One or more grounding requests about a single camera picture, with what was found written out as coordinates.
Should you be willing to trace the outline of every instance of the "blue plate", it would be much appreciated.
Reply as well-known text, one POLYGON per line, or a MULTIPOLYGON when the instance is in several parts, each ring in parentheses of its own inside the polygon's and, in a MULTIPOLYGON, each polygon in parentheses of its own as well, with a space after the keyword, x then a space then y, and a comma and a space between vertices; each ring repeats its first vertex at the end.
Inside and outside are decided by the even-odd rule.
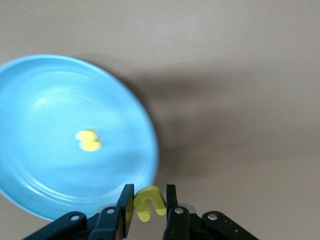
POLYGON ((90 217, 125 184, 151 185, 157 167, 152 122, 114 76, 59 55, 0 68, 0 192, 21 208, 47 220, 90 217), (96 139, 77 139, 86 130, 96 139), (101 148, 81 148, 90 141, 101 148))

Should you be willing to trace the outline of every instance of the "yellow object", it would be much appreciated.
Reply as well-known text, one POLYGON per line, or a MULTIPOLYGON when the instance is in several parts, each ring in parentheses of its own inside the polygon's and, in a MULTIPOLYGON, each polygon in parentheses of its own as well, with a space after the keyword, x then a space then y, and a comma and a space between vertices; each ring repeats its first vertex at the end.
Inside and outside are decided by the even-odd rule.
POLYGON ((147 200, 151 200, 158 215, 162 216, 167 213, 166 201, 161 190, 156 186, 146 186, 136 193, 133 200, 134 208, 142 222, 148 222, 151 217, 151 209, 147 200))
POLYGON ((102 146, 102 142, 98 140, 97 133, 92 129, 78 132, 75 138, 80 140, 80 148, 88 152, 96 151, 102 146))

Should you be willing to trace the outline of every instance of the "beige table surface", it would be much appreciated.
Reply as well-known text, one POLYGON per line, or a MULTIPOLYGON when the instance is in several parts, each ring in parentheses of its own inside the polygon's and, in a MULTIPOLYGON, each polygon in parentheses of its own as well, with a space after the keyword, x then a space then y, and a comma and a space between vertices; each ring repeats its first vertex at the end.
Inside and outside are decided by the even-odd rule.
MULTIPOLYGON (((261 240, 320 239, 320 1, 0 0, 0 64, 83 59, 141 97, 156 185, 261 240)), ((48 222, 0 196, 0 239, 48 222)), ((129 240, 161 240, 134 216, 129 240)))

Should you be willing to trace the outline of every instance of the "blue bowl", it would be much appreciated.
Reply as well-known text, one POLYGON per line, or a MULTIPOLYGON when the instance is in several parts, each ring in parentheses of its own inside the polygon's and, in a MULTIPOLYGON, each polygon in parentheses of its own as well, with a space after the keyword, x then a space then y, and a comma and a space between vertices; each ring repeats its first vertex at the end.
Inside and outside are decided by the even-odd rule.
POLYGON ((108 72, 60 55, 32 55, 0 68, 0 192, 55 220, 90 217, 116 203, 125 184, 151 185, 157 136, 134 94, 108 72), (101 148, 86 151, 77 133, 101 148))

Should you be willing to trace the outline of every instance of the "yellow u-shaped object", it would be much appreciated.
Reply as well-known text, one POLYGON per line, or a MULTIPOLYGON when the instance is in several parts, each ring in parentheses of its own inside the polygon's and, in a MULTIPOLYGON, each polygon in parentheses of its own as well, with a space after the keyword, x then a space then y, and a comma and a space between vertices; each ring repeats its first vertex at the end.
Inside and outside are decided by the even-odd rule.
POLYGON ((133 200, 134 208, 142 222, 148 222, 151 217, 151 209, 147 200, 151 200, 158 215, 162 216, 167 213, 166 201, 161 190, 156 186, 146 186, 136 193, 133 200))

